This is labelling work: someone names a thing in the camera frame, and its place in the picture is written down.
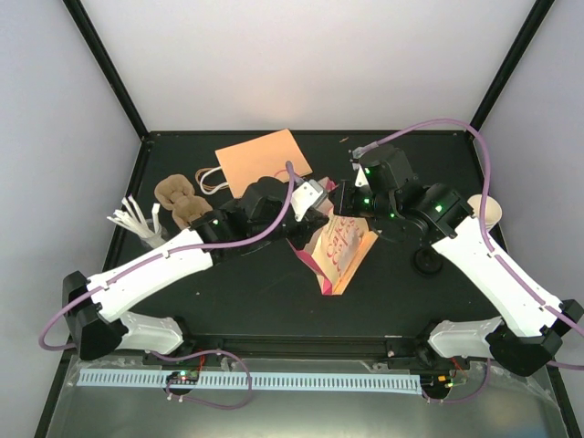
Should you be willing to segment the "cream cakes paper bag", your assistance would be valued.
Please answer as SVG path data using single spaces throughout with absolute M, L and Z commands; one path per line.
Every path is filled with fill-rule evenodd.
M 295 249 L 296 257 L 315 275 L 323 296 L 344 293 L 377 235 L 363 218 L 337 216 L 329 193 L 336 184 L 325 177 L 318 181 L 328 191 L 328 223 L 313 234 L 304 249 Z

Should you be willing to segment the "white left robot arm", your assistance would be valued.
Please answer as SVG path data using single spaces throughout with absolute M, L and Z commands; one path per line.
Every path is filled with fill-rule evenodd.
M 63 281 L 70 335 L 83 360 L 117 349 L 154 351 L 176 364 L 189 362 L 196 343 L 175 318 L 132 312 L 145 298 L 191 274 L 286 239 L 303 248 L 329 218 L 318 210 L 327 196 L 314 180 L 297 187 L 273 177 L 250 184 L 232 199 L 192 221 L 174 238 L 110 271 L 91 277 L 76 271 Z

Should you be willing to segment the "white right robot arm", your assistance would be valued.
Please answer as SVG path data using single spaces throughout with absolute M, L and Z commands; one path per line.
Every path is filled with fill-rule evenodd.
M 421 365 L 474 357 L 528 377 L 552 361 L 583 315 L 577 301 L 553 296 L 520 268 L 455 189 L 421 184 L 403 150 L 371 147 L 353 167 L 355 178 L 341 181 L 328 196 L 334 213 L 396 226 L 455 265 L 498 312 L 486 320 L 431 324 L 414 346 Z

